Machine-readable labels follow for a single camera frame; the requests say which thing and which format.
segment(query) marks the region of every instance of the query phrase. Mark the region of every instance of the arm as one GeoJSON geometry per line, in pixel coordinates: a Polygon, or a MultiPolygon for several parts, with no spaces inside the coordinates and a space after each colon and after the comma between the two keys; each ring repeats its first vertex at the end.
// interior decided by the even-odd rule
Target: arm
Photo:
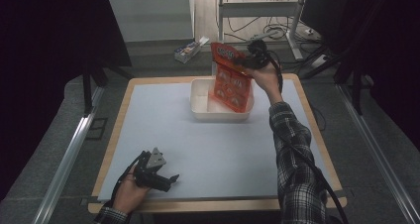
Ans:
{"type": "Polygon", "coordinates": [[[274,131],[282,223],[325,223],[326,208],[322,200],[325,190],[308,164],[286,145],[291,144],[313,161],[309,129],[296,119],[290,106],[283,101],[272,64],[259,70],[248,69],[247,73],[265,91],[271,104],[268,111],[274,131]]]}
{"type": "Polygon", "coordinates": [[[124,224],[146,197],[149,187],[138,187],[133,178],[132,167],[117,190],[115,200],[105,203],[94,219],[95,224],[124,224]]]}

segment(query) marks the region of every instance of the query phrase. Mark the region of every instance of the white container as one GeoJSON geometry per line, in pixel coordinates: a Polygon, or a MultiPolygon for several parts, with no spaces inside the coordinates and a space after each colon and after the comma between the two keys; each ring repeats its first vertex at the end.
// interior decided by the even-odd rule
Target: white container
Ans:
{"type": "Polygon", "coordinates": [[[217,122],[239,122],[247,120],[254,106],[253,93],[250,93],[246,112],[237,113],[225,104],[208,96],[209,89],[213,84],[214,78],[197,78],[192,80],[189,101],[194,117],[202,121],[217,122]]]}

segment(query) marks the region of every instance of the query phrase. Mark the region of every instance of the person's right hand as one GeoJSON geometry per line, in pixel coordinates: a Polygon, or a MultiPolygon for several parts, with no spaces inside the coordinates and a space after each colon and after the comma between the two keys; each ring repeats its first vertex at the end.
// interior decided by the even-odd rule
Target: person's right hand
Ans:
{"type": "Polygon", "coordinates": [[[246,68],[245,72],[250,74],[257,85],[265,91],[270,104],[283,101],[281,92],[278,88],[277,72],[272,63],[269,63],[267,66],[260,69],[246,68]]]}

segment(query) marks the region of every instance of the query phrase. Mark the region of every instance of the person's left hand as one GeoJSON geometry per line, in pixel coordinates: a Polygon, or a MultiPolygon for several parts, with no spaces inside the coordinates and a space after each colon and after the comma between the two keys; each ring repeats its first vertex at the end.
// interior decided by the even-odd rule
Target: person's left hand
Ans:
{"type": "Polygon", "coordinates": [[[138,187],[136,185],[136,181],[133,176],[134,168],[135,166],[130,169],[127,176],[121,182],[112,206],[114,209],[126,214],[133,212],[137,207],[139,207],[150,190],[149,187],[138,187]]]}

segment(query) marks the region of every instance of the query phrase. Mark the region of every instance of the wall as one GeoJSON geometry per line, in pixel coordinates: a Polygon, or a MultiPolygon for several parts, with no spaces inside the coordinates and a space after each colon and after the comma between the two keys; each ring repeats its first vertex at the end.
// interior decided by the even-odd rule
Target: wall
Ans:
{"type": "Polygon", "coordinates": [[[194,38],[194,0],[109,0],[125,42],[194,38]]]}

